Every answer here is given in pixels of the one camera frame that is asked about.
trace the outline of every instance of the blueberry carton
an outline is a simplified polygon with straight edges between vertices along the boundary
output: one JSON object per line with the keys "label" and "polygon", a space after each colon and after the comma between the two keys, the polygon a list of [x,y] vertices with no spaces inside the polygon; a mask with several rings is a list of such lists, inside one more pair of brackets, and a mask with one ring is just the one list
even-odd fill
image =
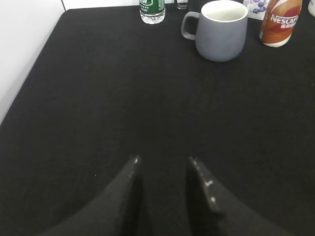
{"label": "blueberry carton", "polygon": [[243,5],[248,9],[248,17],[263,20],[269,0],[244,0]]}

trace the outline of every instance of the green bottle label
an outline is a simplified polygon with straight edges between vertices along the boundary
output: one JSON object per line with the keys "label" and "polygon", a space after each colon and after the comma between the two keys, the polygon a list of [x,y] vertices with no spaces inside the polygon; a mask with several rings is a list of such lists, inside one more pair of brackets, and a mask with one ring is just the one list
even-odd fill
{"label": "green bottle label", "polygon": [[165,9],[164,0],[140,0],[140,11],[145,14],[158,14]]}

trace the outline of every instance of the bottle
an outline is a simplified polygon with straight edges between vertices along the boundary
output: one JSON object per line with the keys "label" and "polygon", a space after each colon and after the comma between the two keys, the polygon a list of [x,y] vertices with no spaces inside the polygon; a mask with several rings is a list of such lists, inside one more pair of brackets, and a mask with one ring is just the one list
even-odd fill
{"label": "bottle", "polygon": [[302,0],[270,0],[259,38],[269,47],[280,47],[289,41],[299,18]]}
{"label": "bottle", "polygon": [[309,12],[315,17],[315,0],[311,0],[309,3]]}
{"label": "bottle", "polygon": [[165,18],[164,0],[140,0],[140,16],[144,23],[153,25]]}
{"label": "bottle", "polygon": [[179,10],[187,9],[187,0],[182,0],[182,1],[181,0],[175,0],[174,2],[177,5],[177,9],[179,9]]}

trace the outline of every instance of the gray mug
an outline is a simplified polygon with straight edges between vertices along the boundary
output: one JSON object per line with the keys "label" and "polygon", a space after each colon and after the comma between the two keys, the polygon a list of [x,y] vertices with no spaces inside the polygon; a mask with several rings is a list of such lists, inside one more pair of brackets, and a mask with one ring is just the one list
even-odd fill
{"label": "gray mug", "polygon": [[[211,61],[228,61],[242,51],[247,31],[248,9],[239,2],[217,0],[206,3],[201,13],[188,12],[182,23],[183,37],[195,40],[197,51]],[[196,35],[186,31],[189,17],[199,19]]]}

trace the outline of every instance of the glass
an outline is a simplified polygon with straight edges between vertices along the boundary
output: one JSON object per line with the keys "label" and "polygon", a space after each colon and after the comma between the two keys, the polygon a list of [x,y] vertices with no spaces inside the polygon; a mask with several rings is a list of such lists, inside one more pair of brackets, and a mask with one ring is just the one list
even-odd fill
{"label": "glass", "polygon": [[187,9],[187,2],[188,0],[175,0],[175,3],[177,4],[177,9],[180,10]]}

